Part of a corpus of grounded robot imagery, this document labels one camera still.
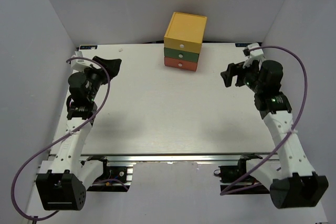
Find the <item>red-orange drawer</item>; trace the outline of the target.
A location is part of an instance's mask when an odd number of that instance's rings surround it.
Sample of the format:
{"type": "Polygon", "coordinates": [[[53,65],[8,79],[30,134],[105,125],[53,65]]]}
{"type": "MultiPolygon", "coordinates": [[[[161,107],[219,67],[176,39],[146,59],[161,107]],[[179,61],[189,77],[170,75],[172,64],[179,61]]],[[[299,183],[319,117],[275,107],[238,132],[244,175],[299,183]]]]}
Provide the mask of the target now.
{"type": "Polygon", "coordinates": [[[197,62],[185,61],[181,59],[164,57],[164,64],[167,67],[179,68],[188,71],[196,71],[197,70],[197,62]]]}

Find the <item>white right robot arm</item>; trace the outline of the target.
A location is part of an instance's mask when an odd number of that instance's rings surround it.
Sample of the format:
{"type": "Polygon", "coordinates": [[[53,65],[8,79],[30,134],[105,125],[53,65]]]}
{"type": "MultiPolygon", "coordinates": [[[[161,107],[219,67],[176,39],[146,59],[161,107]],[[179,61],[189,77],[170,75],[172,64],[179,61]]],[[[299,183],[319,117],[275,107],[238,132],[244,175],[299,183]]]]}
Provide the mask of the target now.
{"type": "Polygon", "coordinates": [[[230,63],[220,75],[226,87],[236,77],[237,87],[247,86],[254,92],[255,107],[271,134],[280,161],[280,170],[275,170],[256,154],[243,155],[234,171],[236,179],[247,182],[254,178],[269,190],[278,209],[316,206],[329,183],[324,175],[316,173],[295,132],[291,105],[280,91],[282,65],[273,60],[254,60],[248,67],[243,62],[230,63]]]}

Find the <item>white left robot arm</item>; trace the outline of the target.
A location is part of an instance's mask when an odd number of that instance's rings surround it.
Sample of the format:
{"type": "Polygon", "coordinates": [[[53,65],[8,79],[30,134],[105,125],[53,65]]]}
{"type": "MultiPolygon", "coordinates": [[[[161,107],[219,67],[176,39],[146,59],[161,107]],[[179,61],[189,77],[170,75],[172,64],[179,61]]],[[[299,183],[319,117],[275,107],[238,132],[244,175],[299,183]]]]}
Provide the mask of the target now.
{"type": "Polygon", "coordinates": [[[97,105],[95,97],[102,85],[109,85],[120,71],[121,59],[93,58],[90,65],[75,67],[68,78],[70,95],[66,101],[68,137],[46,173],[38,174],[36,187],[45,210],[81,210],[87,189],[96,181],[110,178],[111,168],[103,157],[81,161],[83,146],[91,131],[97,105]]]}

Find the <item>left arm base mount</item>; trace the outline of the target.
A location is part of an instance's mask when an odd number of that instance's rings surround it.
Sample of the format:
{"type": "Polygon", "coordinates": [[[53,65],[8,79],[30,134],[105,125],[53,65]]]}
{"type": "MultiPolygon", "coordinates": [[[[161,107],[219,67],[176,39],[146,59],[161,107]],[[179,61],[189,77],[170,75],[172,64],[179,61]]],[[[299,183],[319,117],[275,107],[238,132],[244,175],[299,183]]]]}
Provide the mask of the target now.
{"type": "Polygon", "coordinates": [[[81,160],[80,180],[90,192],[127,192],[132,182],[133,166],[110,161],[106,156],[81,160]]]}

